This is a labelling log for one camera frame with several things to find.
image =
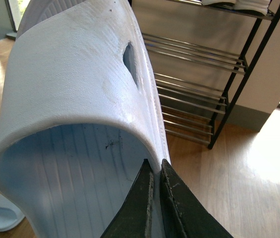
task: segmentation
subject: metal shoe rack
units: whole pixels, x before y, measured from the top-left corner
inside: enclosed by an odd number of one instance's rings
[[[255,13],[234,11],[231,6],[203,6],[200,0],[169,1],[256,18],[254,26],[240,54],[232,54],[146,33],[142,34],[148,52],[159,54],[163,57],[171,57],[195,64],[206,65],[231,73],[225,88],[222,90],[196,84],[180,78],[170,77],[161,72],[155,73],[166,131],[186,139],[204,143],[211,149],[280,19],[280,5],[276,13],[269,10],[266,16],[258,16]],[[271,23],[254,57],[250,60],[250,63],[248,63],[246,60],[246,53],[252,45],[253,39],[263,20],[270,21]],[[229,100],[228,92],[237,74],[242,75],[243,78],[232,99]],[[177,106],[170,107],[168,104],[164,104],[164,101],[171,101]],[[205,117],[201,116],[199,113],[188,113],[187,110],[181,109],[187,106],[192,109],[191,111],[206,111],[209,116]]]

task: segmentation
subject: sunlight on floor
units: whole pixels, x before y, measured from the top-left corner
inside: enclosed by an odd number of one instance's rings
[[[280,126],[273,128],[270,124],[280,125],[280,112],[275,111],[262,132],[256,136],[253,149],[248,157],[248,166],[263,180],[280,183]]]

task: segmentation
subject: white slipper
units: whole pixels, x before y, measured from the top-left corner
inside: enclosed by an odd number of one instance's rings
[[[83,1],[86,0],[31,0],[22,16],[16,38],[36,24]]]
[[[36,24],[67,10],[86,0],[31,0],[22,17],[17,30],[16,38]],[[0,203],[4,204],[4,210],[0,209],[0,232],[8,231],[16,227],[24,218],[24,214],[12,202],[0,195]],[[11,220],[11,210],[17,214],[17,221]]]
[[[0,192],[38,238],[98,238],[147,158],[152,237],[164,237],[159,174],[169,160],[159,98],[126,0],[89,0],[26,31],[6,70]]]
[[[21,210],[0,194],[0,232],[16,227],[23,219]]]
[[[236,0],[202,0],[202,4],[204,6],[212,5],[212,4],[229,4],[229,5],[233,5],[235,3],[236,3]]]
[[[236,0],[235,10],[251,10],[267,15],[270,0]]]

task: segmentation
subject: window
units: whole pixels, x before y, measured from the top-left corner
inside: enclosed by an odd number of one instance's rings
[[[15,29],[18,30],[21,18],[30,0],[8,0]]]

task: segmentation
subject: textured foam surface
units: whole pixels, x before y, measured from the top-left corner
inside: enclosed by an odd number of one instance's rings
[[[16,38],[36,24],[86,0],[31,0],[20,22]]]

